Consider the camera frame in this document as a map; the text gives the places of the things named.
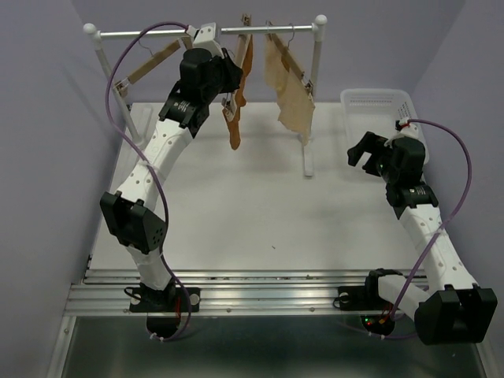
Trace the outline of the brown orange underwear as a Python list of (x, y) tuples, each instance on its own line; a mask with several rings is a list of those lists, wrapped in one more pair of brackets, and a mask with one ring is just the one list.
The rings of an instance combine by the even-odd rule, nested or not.
[(254, 58), (253, 37), (251, 34), (239, 35), (234, 62), (242, 69), (243, 74), (239, 88), (234, 91), (229, 100), (223, 104), (222, 113), (228, 127), (229, 144), (233, 150), (237, 150), (241, 143), (239, 122), (241, 109), (246, 105), (244, 88), (246, 79), (250, 75)]

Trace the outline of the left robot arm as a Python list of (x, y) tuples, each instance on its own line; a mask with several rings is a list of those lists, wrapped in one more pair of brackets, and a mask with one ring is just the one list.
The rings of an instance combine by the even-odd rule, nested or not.
[(126, 247), (138, 269), (140, 285), (130, 297), (141, 306), (166, 310), (177, 301), (176, 280), (162, 252), (169, 219), (155, 213), (156, 205), (167, 202), (164, 182), (209, 117), (211, 102), (239, 89), (242, 76), (226, 49), (220, 54), (201, 47), (186, 50), (180, 79), (134, 169), (114, 193), (106, 192), (100, 200), (110, 234)]

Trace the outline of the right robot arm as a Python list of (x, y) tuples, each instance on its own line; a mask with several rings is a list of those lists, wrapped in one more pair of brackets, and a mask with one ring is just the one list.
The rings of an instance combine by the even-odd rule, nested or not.
[(391, 304), (414, 322), (425, 345), (480, 343), (484, 340), (498, 299), (482, 288), (461, 262), (443, 224), (439, 202), (424, 181), (424, 144), (411, 136), (386, 139), (366, 132), (347, 151), (355, 166), (364, 154), (363, 170), (385, 182), (386, 198), (419, 254), (426, 291), (411, 276), (393, 269), (375, 269), (366, 277), (362, 298), (368, 307)]

